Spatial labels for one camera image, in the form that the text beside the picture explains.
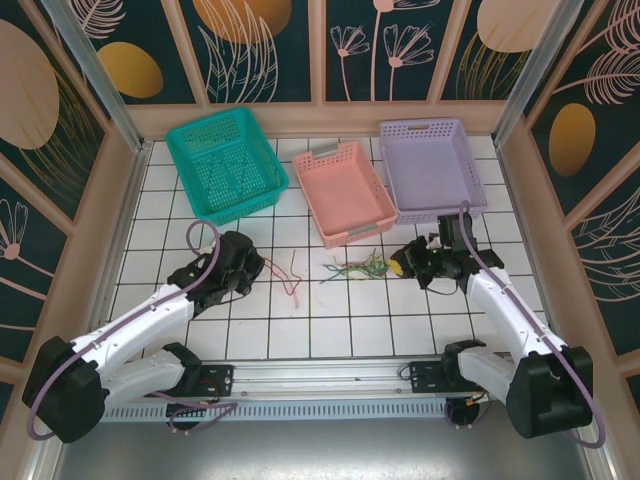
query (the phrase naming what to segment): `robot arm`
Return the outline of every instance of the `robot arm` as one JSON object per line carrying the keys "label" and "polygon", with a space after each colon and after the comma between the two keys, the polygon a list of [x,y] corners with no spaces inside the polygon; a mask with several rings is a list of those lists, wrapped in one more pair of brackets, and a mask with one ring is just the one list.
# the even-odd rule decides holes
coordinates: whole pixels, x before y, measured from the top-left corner
{"label": "robot arm", "polygon": [[[536,332],[525,313],[470,255],[457,215],[439,217],[438,226],[439,235],[430,235],[428,242],[418,237],[396,252],[390,261],[392,270],[403,278],[416,278],[423,289],[435,277],[456,280],[469,299],[487,313],[512,360],[494,354],[478,340],[447,345],[443,364],[451,384],[465,379],[491,393],[507,406],[512,424],[525,438],[588,425],[592,414],[586,400],[542,337],[561,352],[591,393],[593,365],[589,354],[582,347],[569,348],[537,319],[511,286],[495,252],[478,252],[491,271],[515,292],[542,334]],[[471,226],[471,217],[465,214],[465,231],[471,232]],[[477,246],[473,238],[471,245],[474,249]]]}
{"label": "robot arm", "polygon": [[[108,325],[69,343],[54,337],[42,345],[22,396],[29,407],[60,365],[93,345],[53,383],[37,412],[63,442],[86,435],[106,409],[159,390],[179,387],[181,392],[188,393],[198,385],[202,363],[179,343],[165,345],[151,357],[126,362],[165,332],[219,305],[227,293],[249,294],[264,267],[264,259],[251,239],[241,233],[227,232],[219,243],[215,248],[220,248],[220,254],[213,270],[188,293],[179,294],[207,270],[213,254],[200,255],[176,270],[149,299]],[[173,294],[178,295],[114,330],[136,312]],[[114,333],[99,343],[98,338],[110,330]]]}

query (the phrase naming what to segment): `purple basket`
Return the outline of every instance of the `purple basket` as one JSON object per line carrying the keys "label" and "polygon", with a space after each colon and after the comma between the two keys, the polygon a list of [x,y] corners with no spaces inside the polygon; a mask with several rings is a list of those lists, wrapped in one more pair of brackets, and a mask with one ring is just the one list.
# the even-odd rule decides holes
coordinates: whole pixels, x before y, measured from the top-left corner
{"label": "purple basket", "polygon": [[438,215],[457,213],[464,200],[473,217],[486,210],[484,185],[459,119],[383,122],[380,150],[397,224],[434,223]]}

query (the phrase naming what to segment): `flower illustration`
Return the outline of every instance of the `flower illustration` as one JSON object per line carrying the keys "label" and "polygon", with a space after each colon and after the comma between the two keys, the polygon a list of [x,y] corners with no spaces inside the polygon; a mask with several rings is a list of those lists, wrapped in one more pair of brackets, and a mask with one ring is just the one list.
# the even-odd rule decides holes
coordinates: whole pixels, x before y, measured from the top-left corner
{"label": "flower illustration", "polygon": [[371,53],[371,101],[376,99],[376,53],[378,52],[378,31],[380,30],[380,18],[383,13],[394,10],[418,10],[420,8],[434,7],[440,0],[373,0],[373,6],[378,11],[376,24],[373,28],[373,50]]}
{"label": "flower illustration", "polygon": [[396,68],[420,65],[433,60],[429,26],[406,27],[398,37],[398,25],[384,29],[384,47],[391,66],[391,80],[389,85],[389,100],[393,100],[393,79]]}
{"label": "flower illustration", "polygon": [[0,258],[15,260],[20,256],[20,243],[27,228],[29,210],[16,202],[14,213],[6,199],[0,200]]}
{"label": "flower illustration", "polygon": [[342,67],[342,83],[344,84],[344,93],[347,96],[347,101],[351,101],[351,95],[349,95],[349,86],[347,85],[347,75],[344,69],[345,57],[351,55],[360,55],[361,53],[368,52],[371,47],[369,42],[365,42],[366,35],[362,31],[362,25],[359,27],[346,27],[344,32],[341,27],[333,27],[331,29],[331,39],[333,45],[336,47],[336,51],[340,56],[340,66]]}

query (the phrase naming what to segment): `yellow object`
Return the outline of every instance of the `yellow object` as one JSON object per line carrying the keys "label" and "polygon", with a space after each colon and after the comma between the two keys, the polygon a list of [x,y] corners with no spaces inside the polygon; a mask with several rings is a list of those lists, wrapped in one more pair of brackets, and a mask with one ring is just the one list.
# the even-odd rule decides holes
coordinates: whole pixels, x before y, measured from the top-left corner
{"label": "yellow object", "polygon": [[549,137],[551,166],[563,177],[575,175],[591,154],[596,122],[584,105],[570,103],[558,112]]}
{"label": "yellow object", "polygon": [[391,271],[393,273],[395,273],[399,277],[404,275],[404,272],[402,270],[402,266],[396,260],[389,260],[387,263],[389,264],[389,268],[391,269]]}
{"label": "yellow object", "polygon": [[119,92],[136,98],[149,98],[162,90],[162,71],[140,47],[113,42],[98,50],[98,57]]}
{"label": "yellow object", "polygon": [[[247,13],[245,2],[252,15]],[[193,6],[213,33],[234,43],[263,40],[260,18],[269,27],[272,37],[282,32],[291,18],[291,0],[193,0]],[[252,17],[255,17],[257,31]]]}
{"label": "yellow object", "polygon": [[480,40],[496,52],[531,50],[557,3],[558,0],[483,0],[478,10]]}
{"label": "yellow object", "polygon": [[56,72],[29,35],[0,20],[0,138],[22,149],[49,141],[58,123]]}

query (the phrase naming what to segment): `green wire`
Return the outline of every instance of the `green wire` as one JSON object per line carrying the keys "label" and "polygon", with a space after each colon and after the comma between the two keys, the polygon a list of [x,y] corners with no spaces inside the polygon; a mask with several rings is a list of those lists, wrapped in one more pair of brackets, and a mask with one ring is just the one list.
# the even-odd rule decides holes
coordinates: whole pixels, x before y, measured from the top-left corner
{"label": "green wire", "polygon": [[375,280],[379,278],[384,278],[385,273],[389,269],[389,265],[384,261],[381,255],[376,255],[376,251],[369,256],[369,258],[362,262],[353,265],[344,264],[344,265],[331,265],[331,264],[323,264],[323,266],[329,270],[330,272],[334,272],[335,274],[320,283],[328,282],[329,280],[333,280],[334,278],[343,276],[350,280],[365,280],[364,278],[354,278],[352,274],[360,273],[365,277]]}

